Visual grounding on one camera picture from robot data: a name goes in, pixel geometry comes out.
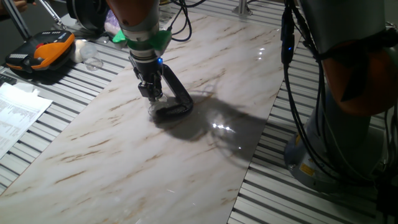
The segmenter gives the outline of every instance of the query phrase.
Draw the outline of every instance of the black and orange case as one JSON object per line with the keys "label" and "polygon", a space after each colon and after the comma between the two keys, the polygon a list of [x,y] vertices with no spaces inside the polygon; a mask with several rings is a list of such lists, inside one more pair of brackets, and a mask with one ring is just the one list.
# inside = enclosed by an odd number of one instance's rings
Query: black and orange case
{"label": "black and orange case", "polygon": [[75,51],[75,36],[66,30],[38,33],[6,57],[13,69],[32,73],[55,70],[63,65]]}

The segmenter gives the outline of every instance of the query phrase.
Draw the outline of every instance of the clear plastic cup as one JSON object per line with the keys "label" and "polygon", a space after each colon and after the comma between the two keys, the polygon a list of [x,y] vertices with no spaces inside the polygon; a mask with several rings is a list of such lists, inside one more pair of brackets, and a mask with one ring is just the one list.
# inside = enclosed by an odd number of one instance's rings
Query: clear plastic cup
{"label": "clear plastic cup", "polygon": [[80,49],[80,55],[89,71],[95,71],[103,65],[100,55],[94,45],[86,44]]}

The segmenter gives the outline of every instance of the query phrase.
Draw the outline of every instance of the metal rod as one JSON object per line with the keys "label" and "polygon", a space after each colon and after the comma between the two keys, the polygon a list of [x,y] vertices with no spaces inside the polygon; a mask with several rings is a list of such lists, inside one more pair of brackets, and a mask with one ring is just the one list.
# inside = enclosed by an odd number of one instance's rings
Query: metal rod
{"label": "metal rod", "polygon": [[21,34],[24,41],[29,40],[32,37],[28,27],[21,14],[19,13],[17,7],[14,4],[14,1],[11,0],[1,0],[2,5],[6,8],[8,14],[11,16],[11,20],[14,22],[14,25],[17,27],[17,30]]}
{"label": "metal rod", "polygon": [[244,14],[248,0],[239,0],[238,12],[239,14]]}
{"label": "metal rod", "polygon": [[42,3],[43,7],[49,14],[52,16],[54,21],[62,27],[62,29],[66,29],[66,26],[62,24],[61,18],[58,16],[58,14],[52,9],[50,3],[47,0],[39,0],[40,3]]}

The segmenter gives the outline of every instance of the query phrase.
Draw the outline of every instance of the white marble surface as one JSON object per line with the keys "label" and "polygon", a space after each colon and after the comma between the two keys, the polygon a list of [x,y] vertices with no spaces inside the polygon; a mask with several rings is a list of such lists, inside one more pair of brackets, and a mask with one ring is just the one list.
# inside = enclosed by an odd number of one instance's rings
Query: white marble surface
{"label": "white marble surface", "polygon": [[193,113],[148,122],[126,68],[1,195],[0,223],[227,222],[283,80],[280,32],[190,15],[164,61]]}

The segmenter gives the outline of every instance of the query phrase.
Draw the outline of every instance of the plastic bag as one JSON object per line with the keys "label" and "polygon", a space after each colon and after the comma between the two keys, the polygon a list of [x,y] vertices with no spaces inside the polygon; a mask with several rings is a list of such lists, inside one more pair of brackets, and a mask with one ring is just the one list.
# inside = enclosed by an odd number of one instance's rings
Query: plastic bag
{"label": "plastic bag", "polygon": [[112,10],[108,11],[104,26],[105,30],[112,36],[115,36],[119,32],[120,30],[119,21],[116,18],[116,16],[114,16]]}

